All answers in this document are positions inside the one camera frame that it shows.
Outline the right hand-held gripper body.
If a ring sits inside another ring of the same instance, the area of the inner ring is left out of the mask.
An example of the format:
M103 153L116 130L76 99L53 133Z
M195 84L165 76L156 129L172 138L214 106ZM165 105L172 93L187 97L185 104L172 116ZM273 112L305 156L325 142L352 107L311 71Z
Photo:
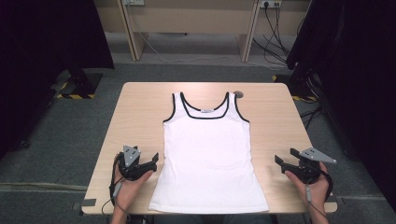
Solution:
M337 163L336 159L331 158L314 147L309 147L299 152L301 155L300 159L297 158L299 164L292 172L305 184L312 184L318 180L321 175L320 162Z

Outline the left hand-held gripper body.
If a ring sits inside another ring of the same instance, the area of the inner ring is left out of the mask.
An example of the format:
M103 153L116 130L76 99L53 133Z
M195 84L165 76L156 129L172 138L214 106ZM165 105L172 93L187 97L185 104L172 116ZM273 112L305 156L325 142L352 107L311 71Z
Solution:
M124 146L118 155L117 162L121 175L131 181L143 175L144 166L139 163L141 151L137 147Z

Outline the white tank top black trim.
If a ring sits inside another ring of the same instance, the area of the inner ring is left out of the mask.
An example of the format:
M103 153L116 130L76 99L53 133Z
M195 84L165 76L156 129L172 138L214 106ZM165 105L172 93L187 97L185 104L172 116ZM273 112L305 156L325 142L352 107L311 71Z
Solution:
M163 168L148 208L173 214L250 214L269 210L255 176L250 123L227 92L211 109L173 94L163 121Z

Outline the person's left hand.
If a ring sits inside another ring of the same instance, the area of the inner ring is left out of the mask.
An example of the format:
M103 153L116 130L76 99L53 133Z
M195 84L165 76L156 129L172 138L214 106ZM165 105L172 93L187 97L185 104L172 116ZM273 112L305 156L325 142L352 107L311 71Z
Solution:
M113 198L114 208L119 207L125 213L127 213L127 209L132 206L139 190L149 180L153 172L149 171L135 181L127 180L120 173L117 162L118 155L119 154L117 154L115 157L112 173L112 185L114 186L115 193Z

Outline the person's right hand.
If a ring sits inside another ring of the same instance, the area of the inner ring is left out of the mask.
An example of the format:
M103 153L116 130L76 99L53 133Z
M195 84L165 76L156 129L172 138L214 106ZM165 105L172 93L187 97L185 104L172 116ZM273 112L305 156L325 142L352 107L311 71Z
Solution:
M286 171L285 175L297 188L302 201L307 206L308 211L311 213L311 217L325 217L324 204L326 202L326 195L329 189L329 182L326 179L326 176L321 174L316 183L306 185L290 171ZM307 200L307 186L310 188L311 201Z

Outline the yellow black hazard tape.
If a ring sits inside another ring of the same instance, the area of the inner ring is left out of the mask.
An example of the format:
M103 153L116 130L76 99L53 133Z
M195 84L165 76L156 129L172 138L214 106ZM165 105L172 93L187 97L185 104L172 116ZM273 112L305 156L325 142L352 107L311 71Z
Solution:
M292 99L295 101L302 101L308 104L313 104L318 101L315 97L310 96L292 96Z
M93 99L95 94L59 94L56 96L57 99Z

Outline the black metal stand base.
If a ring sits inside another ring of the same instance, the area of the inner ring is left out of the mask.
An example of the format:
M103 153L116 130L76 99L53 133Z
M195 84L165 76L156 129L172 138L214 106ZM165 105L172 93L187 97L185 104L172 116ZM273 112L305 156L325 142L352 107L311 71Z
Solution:
M95 94L101 81L102 73L89 73L82 69L69 72L63 71L52 88L59 94Z
M291 74L276 74L275 83L285 84L292 96L319 98L320 89L315 76L310 72L293 71Z

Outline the black curtain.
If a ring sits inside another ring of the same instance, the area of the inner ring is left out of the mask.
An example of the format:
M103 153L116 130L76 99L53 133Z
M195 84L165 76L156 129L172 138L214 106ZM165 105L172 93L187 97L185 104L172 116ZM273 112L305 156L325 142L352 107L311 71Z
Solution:
M0 0L0 159L30 132L63 71L112 66L93 0Z
M311 0L287 65L396 212L396 0Z

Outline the beige wooden desk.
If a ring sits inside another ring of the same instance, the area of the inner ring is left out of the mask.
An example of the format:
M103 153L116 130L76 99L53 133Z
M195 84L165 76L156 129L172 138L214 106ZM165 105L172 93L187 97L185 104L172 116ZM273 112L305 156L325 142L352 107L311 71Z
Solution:
M247 62L254 35L268 34L269 23L282 35L295 35L313 0L282 0L281 7L261 8L261 0L145 0L125 6L122 0L93 0L105 31L125 33L128 52L138 61L151 33L235 35Z

